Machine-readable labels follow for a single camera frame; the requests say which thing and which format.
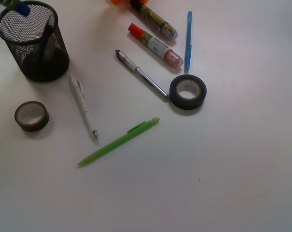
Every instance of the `mesh cup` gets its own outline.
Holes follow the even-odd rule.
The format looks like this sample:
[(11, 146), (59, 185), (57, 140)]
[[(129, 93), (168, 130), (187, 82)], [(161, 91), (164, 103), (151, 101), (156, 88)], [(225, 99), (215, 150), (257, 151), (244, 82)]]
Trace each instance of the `mesh cup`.
[[(31, 11), (24, 17), (5, 9), (0, 14), (0, 37), (6, 42), (22, 73), (37, 82), (48, 82), (61, 77), (69, 67), (70, 59), (58, 26), (55, 10), (39, 1), (24, 1)], [(54, 17), (53, 33), (48, 39), (40, 61), (37, 52), (42, 32), (49, 17)]]

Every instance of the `pen clip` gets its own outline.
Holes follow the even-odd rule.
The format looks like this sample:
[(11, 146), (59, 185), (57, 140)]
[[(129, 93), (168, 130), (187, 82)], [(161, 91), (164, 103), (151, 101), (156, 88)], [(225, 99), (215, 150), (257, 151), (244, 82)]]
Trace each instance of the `pen clip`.
[(133, 131), (133, 130), (135, 130), (136, 128), (138, 128), (138, 127), (140, 127), (140, 126), (144, 125), (145, 123), (146, 123), (146, 121), (143, 121), (142, 123), (138, 124), (137, 126), (133, 127), (132, 129), (128, 130), (128, 132), (127, 132), (127, 133), (130, 133), (130, 132), (132, 132), (132, 131)]
[(77, 82), (77, 84), (78, 84), (78, 87), (79, 87), (79, 89), (80, 89), (80, 91), (81, 91), (82, 95), (83, 95), (83, 88), (82, 88), (82, 84), (80, 84), (80, 82), (79, 82), (79, 80), (78, 80), (78, 79), (76, 79), (76, 82)]

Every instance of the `blue highlighter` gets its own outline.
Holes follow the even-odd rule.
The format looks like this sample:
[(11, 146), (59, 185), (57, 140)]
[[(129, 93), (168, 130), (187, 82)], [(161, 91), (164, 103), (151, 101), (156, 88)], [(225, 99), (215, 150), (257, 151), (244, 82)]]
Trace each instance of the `blue highlighter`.
[(30, 7), (19, 0), (0, 0), (0, 4), (9, 10), (16, 11), (23, 16), (30, 14)]
[(190, 60), (191, 60), (191, 34), (192, 34), (192, 11), (188, 14), (188, 29), (186, 34), (186, 46), (185, 46), (185, 59), (184, 59), (184, 72), (188, 73), (190, 70)]

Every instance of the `washi tape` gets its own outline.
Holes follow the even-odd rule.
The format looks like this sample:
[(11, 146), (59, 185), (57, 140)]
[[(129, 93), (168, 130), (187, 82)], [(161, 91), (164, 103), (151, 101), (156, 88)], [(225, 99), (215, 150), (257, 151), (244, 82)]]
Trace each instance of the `washi tape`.
[(24, 131), (35, 132), (47, 125), (49, 114), (42, 103), (29, 101), (17, 108), (15, 120)]
[[(194, 96), (191, 98), (181, 95), (189, 91)], [(200, 107), (205, 100), (207, 88), (205, 83), (197, 76), (185, 74), (176, 77), (170, 84), (169, 98), (171, 102), (182, 110), (194, 110)]]

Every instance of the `pen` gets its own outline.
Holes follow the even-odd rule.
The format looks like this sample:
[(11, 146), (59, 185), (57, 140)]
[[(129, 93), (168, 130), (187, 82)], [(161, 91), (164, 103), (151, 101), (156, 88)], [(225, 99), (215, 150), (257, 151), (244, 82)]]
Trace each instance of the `pen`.
[(140, 123), (136, 127), (130, 129), (127, 132), (126, 135), (124, 135), (124, 136), (120, 137), (119, 139), (113, 141), (112, 143), (110, 143), (107, 146), (103, 147), (102, 149), (96, 151), (92, 155), (84, 158), (79, 164), (77, 164), (77, 166), (85, 166), (85, 165), (97, 160), (98, 158), (104, 156), (108, 152), (116, 149), (120, 145), (126, 143), (127, 141), (135, 138), (139, 134), (141, 134), (141, 133), (145, 132), (146, 130), (150, 129), (152, 126), (158, 124), (159, 120), (160, 119), (158, 117), (155, 117), (151, 121)]
[(47, 20), (47, 23), (45, 24), (41, 40), (42, 42), (40, 43), (38, 54), (37, 54), (37, 61), (41, 61), (42, 57), (44, 55), (46, 46), (48, 44), (48, 40), (50, 35), (53, 33), (53, 23), (54, 23), (55, 18), (53, 16), (50, 16)]
[(20, 13), (23, 16), (28, 16), (30, 14), (30, 7), (22, 1), (0, 0), (0, 4), (5, 6), (9, 10), (13, 10)]
[(98, 140), (98, 132), (96, 130), (95, 123), (93, 122), (93, 119), (91, 117), (91, 113), (89, 112), (88, 108), (86, 107), (84, 95), (83, 95), (83, 89), (80, 82), (73, 76), (73, 74), (70, 74), (70, 83), (74, 89), (74, 93), (76, 94), (76, 98), (78, 101), (78, 104), (80, 105), (80, 108), (83, 112), (84, 119), (86, 121), (86, 125), (89, 127), (91, 133), (93, 136)]
[(134, 23), (130, 25), (128, 30), (133, 36), (135, 36), (147, 48), (157, 54), (167, 64), (177, 69), (182, 66), (183, 60), (181, 57), (165, 44), (154, 38), (151, 34), (144, 31), (143, 29), (140, 29)]
[(118, 59), (126, 65), (133, 73), (136, 73), (144, 81), (147, 82), (155, 91), (157, 91), (160, 96), (163, 97), (165, 101), (168, 101), (168, 94), (165, 93), (153, 80), (150, 79), (133, 61), (129, 59), (122, 51), (116, 50), (116, 56)]
[(192, 52), (191, 34), (192, 34), (192, 12), (189, 11), (188, 29), (187, 29), (187, 34), (186, 34), (186, 46), (185, 46), (185, 65), (184, 65), (185, 73), (188, 73), (190, 70), (190, 60), (191, 60), (191, 52)]

